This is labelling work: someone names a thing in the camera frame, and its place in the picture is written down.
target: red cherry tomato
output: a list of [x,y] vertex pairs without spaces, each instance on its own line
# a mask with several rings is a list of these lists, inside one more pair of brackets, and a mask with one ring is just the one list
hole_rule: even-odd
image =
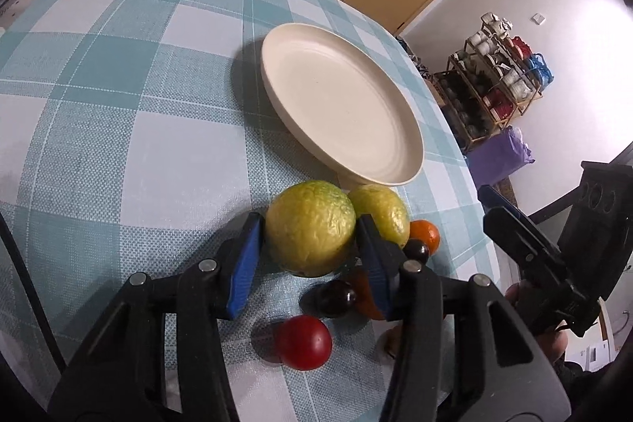
[[332,353],[332,337],[321,320],[299,315],[285,321],[275,334],[281,361],[295,370],[314,370]]

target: human hand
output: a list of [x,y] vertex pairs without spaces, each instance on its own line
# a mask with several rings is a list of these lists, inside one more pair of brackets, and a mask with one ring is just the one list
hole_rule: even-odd
[[[521,291],[528,288],[534,287],[527,281],[515,283],[506,291],[506,299],[508,299],[511,305],[515,305],[520,297]],[[567,333],[565,331],[556,331],[554,327],[542,335],[536,335],[534,338],[547,359],[550,360],[550,363],[554,363],[561,358],[569,342]]]

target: yellow-green fruit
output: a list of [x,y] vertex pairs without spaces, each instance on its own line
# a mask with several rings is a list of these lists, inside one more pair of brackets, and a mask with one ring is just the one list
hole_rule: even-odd
[[396,192],[387,186],[363,185],[347,196],[357,217],[369,213],[382,238],[404,247],[409,240],[409,213]]
[[326,181],[285,189],[266,213],[266,239],[277,264],[292,274],[324,276],[349,257],[356,215],[343,191]]

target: purple bag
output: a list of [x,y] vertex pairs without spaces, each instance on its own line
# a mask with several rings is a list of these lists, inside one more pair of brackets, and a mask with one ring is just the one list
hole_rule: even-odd
[[521,130],[509,126],[468,153],[466,162],[475,186],[496,185],[518,169],[534,163]]

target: plate rim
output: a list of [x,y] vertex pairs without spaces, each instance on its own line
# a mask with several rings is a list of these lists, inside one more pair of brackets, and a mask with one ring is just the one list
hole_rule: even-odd
[[[411,175],[410,178],[402,182],[385,182],[385,181],[377,180],[376,178],[371,178],[367,176],[366,174],[358,172],[357,170],[353,170],[350,167],[338,161],[337,159],[335,159],[329,153],[327,153],[319,144],[317,144],[312,139],[311,136],[309,136],[306,133],[306,131],[298,123],[296,123],[294,118],[287,111],[286,107],[284,107],[283,102],[279,100],[279,96],[277,95],[275,91],[275,87],[270,83],[270,80],[268,78],[268,71],[266,67],[266,59],[265,59],[266,48],[270,46],[270,39],[268,37],[278,28],[286,28],[287,26],[305,26],[307,28],[316,29],[318,31],[329,33],[333,35],[335,38],[337,38],[338,40],[342,40],[345,44],[352,46],[357,51],[360,51],[365,56],[365,58],[371,61],[371,63],[373,63],[376,67],[378,67],[378,69],[385,75],[385,78],[391,83],[391,85],[393,85],[394,92],[397,92],[397,95],[400,96],[405,106],[407,107],[406,116],[410,116],[413,122],[415,123],[415,127],[417,128],[416,134],[419,136],[420,147],[422,147],[422,158],[420,159],[420,166],[418,167],[417,171],[413,175]],[[402,91],[398,88],[398,85],[396,84],[396,82],[393,79],[391,79],[390,75],[388,75],[388,73],[385,72],[385,70],[378,63],[376,63],[376,61],[371,56],[369,56],[369,54],[367,54],[364,50],[362,50],[359,46],[353,44],[347,38],[344,38],[343,36],[340,36],[339,34],[336,34],[335,32],[330,31],[329,29],[322,28],[320,26],[305,24],[305,23],[285,23],[285,24],[280,24],[278,26],[275,26],[273,29],[268,31],[268,34],[264,37],[264,40],[262,42],[262,53],[261,53],[260,61],[261,61],[262,80],[264,83],[264,88],[266,89],[266,92],[271,101],[271,104],[273,105],[273,108],[275,109],[275,112],[277,113],[281,121],[284,123],[286,128],[290,131],[290,134],[292,134],[299,141],[299,143],[303,145],[303,147],[306,147],[305,144],[303,144],[302,142],[302,139],[304,138],[310,142],[313,148],[318,150],[318,154],[320,155],[316,155],[312,148],[307,148],[309,153],[315,155],[315,157],[321,161],[324,161],[324,158],[326,158],[325,161],[329,161],[330,163],[333,163],[335,167],[339,169],[339,170],[335,170],[335,172],[344,171],[343,173],[348,173],[348,174],[351,173],[354,177],[359,178],[363,180],[364,182],[375,184],[375,185],[385,185],[385,186],[406,185],[412,182],[420,174],[420,172],[422,171],[425,158],[426,158],[426,149],[424,145],[424,138],[422,136],[422,131],[420,130],[418,120],[415,117],[415,114],[413,113],[413,109],[411,108],[409,101],[407,101]]]

